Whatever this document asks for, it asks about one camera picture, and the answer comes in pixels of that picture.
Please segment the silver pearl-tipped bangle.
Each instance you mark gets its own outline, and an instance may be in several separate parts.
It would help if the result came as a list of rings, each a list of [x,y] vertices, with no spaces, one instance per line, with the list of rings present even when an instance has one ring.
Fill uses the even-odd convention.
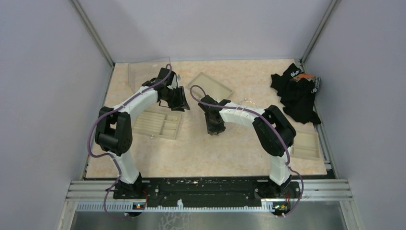
[[[243,100],[239,101],[237,104],[241,107],[258,108],[257,105],[253,101],[249,100],[248,98],[244,98]]]

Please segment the clear acrylic box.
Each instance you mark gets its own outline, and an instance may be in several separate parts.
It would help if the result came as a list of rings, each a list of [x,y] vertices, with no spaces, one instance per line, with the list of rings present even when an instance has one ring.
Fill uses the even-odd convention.
[[[169,56],[129,63],[128,84],[132,92],[136,93],[144,82],[157,77],[160,69],[168,63],[171,63]]]

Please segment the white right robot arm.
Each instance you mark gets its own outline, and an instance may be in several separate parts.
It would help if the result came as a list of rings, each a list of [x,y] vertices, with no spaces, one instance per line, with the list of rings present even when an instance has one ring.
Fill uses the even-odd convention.
[[[204,112],[209,135],[224,132],[225,123],[255,130],[261,146],[271,156],[270,193],[274,197],[283,197],[288,192],[291,179],[289,150],[296,131],[281,110],[274,105],[259,109],[241,106],[226,99],[217,102],[209,96],[198,102],[198,106]]]

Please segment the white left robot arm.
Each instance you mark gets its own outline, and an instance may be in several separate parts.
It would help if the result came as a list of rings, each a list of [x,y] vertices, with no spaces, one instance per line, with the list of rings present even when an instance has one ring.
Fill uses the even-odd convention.
[[[157,77],[142,84],[132,96],[114,107],[103,107],[91,127],[89,137],[109,156],[117,170],[118,179],[125,183],[124,191],[131,198],[138,198],[144,191],[138,182],[140,172],[136,168],[130,148],[133,142],[132,128],[139,115],[155,103],[165,101],[172,111],[184,112],[190,107],[185,91],[179,85],[171,64],[161,68]]]

